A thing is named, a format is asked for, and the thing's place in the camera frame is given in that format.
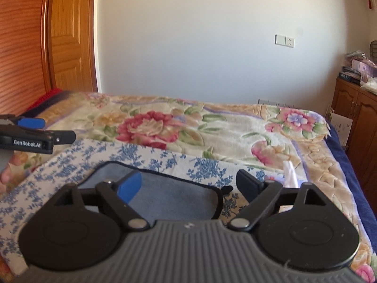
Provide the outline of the person left hand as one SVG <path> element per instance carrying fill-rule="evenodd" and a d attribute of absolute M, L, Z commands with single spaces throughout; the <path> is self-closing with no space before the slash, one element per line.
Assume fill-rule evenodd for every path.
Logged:
<path fill-rule="evenodd" d="M 11 166 L 20 166 L 21 153 L 13 150 L 1 150 L 1 186 L 5 187 L 12 178 Z"/>

